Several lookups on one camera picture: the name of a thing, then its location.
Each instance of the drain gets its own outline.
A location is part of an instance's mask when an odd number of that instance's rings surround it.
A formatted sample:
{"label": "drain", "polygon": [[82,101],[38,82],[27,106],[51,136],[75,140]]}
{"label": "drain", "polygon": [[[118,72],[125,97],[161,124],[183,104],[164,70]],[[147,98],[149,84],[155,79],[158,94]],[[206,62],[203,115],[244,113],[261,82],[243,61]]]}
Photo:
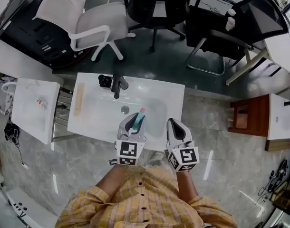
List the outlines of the drain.
{"label": "drain", "polygon": [[129,107],[127,105],[122,106],[121,113],[126,115],[129,113]]}

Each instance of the yellow plaid shirt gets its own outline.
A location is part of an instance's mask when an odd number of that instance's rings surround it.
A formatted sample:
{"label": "yellow plaid shirt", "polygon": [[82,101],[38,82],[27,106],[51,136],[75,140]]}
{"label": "yellow plaid shirt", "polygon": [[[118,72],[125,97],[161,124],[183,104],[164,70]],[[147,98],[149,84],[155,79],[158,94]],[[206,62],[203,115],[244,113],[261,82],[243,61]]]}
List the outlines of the yellow plaid shirt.
{"label": "yellow plaid shirt", "polygon": [[95,186],[73,195],[55,228],[237,227],[232,216],[207,197],[182,201],[175,176],[163,168],[127,169],[123,182],[112,198]]}

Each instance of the dark floor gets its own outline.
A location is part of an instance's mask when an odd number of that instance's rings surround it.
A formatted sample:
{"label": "dark floor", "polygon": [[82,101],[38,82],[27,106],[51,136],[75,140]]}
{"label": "dark floor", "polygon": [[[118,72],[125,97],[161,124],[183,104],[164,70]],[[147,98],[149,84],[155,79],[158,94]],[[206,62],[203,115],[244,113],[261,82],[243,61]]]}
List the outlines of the dark floor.
{"label": "dark floor", "polygon": [[[104,0],[95,0],[86,4],[88,8],[97,5]],[[184,25],[178,25],[176,29],[184,32]],[[245,59],[238,67],[231,68],[231,61],[226,65],[223,76],[213,76],[198,70],[188,70],[185,60],[193,48],[186,45],[186,40],[180,41],[179,36],[168,30],[159,30],[156,38],[156,51],[149,52],[152,43],[153,31],[142,28],[133,31],[136,38],[117,40],[116,44],[125,57],[124,61],[118,61],[113,50],[107,46],[99,54],[100,60],[92,62],[91,56],[96,47],[84,58],[75,64],[54,70],[55,74],[76,75],[78,72],[113,74],[120,71],[124,76],[150,78],[184,84],[186,87],[218,93],[234,98],[249,98],[267,93],[277,93],[290,86],[290,75],[281,70],[274,77],[269,77],[277,66],[267,68],[267,64],[261,65],[251,74],[246,74],[234,81],[230,86],[225,84],[239,67],[245,64]],[[217,54],[198,51],[192,59],[192,64],[198,67],[209,68],[212,71],[222,71],[222,58]]]}

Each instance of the black office chair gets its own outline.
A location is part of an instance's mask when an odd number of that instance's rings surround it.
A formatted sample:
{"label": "black office chair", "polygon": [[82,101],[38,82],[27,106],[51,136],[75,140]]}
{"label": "black office chair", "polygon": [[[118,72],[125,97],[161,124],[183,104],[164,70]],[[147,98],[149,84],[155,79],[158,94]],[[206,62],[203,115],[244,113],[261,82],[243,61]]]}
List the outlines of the black office chair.
{"label": "black office chair", "polygon": [[[157,1],[165,2],[166,17],[153,17]],[[150,51],[155,51],[155,37],[158,29],[167,29],[180,35],[180,40],[185,39],[185,34],[173,29],[177,24],[185,21],[189,12],[190,0],[130,0],[128,15],[139,24],[129,30],[148,28],[154,30],[153,44]]]}
{"label": "black office chair", "polygon": [[200,0],[190,8],[190,14],[186,20],[187,45],[195,47],[186,60],[189,69],[198,69],[214,75],[223,73],[207,71],[188,64],[189,58],[202,49],[211,51],[222,57],[236,60],[235,66],[253,47],[260,47],[263,39],[288,32],[288,27],[283,15],[272,0],[243,0],[234,3],[231,0],[223,0],[233,4],[236,11],[234,19],[236,26],[230,31],[225,30],[227,19],[225,16],[198,8]]}

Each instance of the mesh chair back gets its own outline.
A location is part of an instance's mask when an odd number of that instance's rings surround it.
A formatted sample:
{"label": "mesh chair back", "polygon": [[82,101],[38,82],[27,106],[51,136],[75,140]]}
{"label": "mesh chair back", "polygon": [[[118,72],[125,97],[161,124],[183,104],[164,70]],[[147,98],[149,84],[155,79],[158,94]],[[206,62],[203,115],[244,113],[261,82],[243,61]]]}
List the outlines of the mesh chair back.
{"label": "mesh chair back", "polygon": [[233,5],[233,9],[236,11],[235,35],[247,43],[253,44],[289,31],[273,0],[243,0]]}
{"label": "mesh chair back", "polygon": [[189,11],[189,0],[130,0],[128,15],[136,22],[146,24],[153,17],[155,3],[165,2],[167,21],[172,24],[183,22]]}
{"label": "mesh chair back", "polygon": [[66,32],[75,34],[84,4],[83,0],[43,0],[35,18],[47,20],[60,26]]}

